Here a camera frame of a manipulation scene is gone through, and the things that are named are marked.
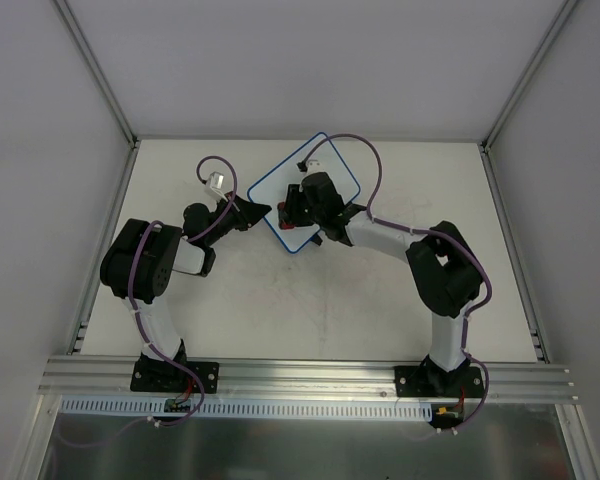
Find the red whiteboard eraser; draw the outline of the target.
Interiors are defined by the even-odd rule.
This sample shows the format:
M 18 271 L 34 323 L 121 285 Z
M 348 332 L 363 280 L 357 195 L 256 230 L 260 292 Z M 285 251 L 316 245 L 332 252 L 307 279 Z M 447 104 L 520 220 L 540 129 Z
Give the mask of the red whiteboard eraser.
M 277 205 L 278 227 L 280 230 L 291 230 L 295 228 L 295 223 L 286 209 L 286 203 L 280 202 Z

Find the blue framed whiteboard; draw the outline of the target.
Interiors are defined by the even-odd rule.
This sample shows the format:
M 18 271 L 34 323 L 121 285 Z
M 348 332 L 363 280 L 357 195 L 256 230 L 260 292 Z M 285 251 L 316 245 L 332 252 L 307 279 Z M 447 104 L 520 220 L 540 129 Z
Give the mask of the blue framed whiteboard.
M 296 254 L 306 246 L 310 239 L 319 232 L 319 227 L 313 225 L 282 230 L 279 227 L 277 206 L 285 200 L 288 185 L 300 184 L 304 177 L 297 164 L 326 137 L 327 134 L 324 132 L 316 133 L 247 190 L 250 201 L 272 207 L 272 211 L 265 216 L 264 220 L 290 254 Z M 345 203 L 358 197 L 361 186 L 332 142 L 325 142 L 316 153 L 311 155 L 311 159 L 315 159 L 329 175 Z

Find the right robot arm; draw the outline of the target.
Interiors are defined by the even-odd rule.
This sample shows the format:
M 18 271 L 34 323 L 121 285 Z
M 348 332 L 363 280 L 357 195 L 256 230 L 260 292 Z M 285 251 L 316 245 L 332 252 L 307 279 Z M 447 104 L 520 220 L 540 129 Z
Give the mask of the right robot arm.
M 405 262 L 421 301 L 432 313 L 429 353 L 405 382 L 420 395 L 450 397 L 460 392 L 470 373 L 468 316 L 483 275 L 454 224 L 442 221 L 429 230 L 410 230 L 373 219 L 367 207 L 346 203 L 325 172 L 289 185 L 277 212 L 284 230 L 317 226 L 334 242 Z

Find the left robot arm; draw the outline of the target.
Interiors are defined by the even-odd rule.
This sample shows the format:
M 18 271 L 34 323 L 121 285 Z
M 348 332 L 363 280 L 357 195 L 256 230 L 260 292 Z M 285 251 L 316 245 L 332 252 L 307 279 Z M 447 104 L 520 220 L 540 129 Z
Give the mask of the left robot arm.
M 244 232 L 272 207 L 226 195 L 210 210 L 193 203 L 181 227 L 159 221 L 126 221 L 100 266 L 100 281 L 121 299 L 142 340 L 140 360 L 154 368 L 154 378 L 168 390 L 188 381 L 184 340 L 177 333 L 164 294 L 173 271 L 205 277 L 216 260 L 213 245 L 232 231 Z

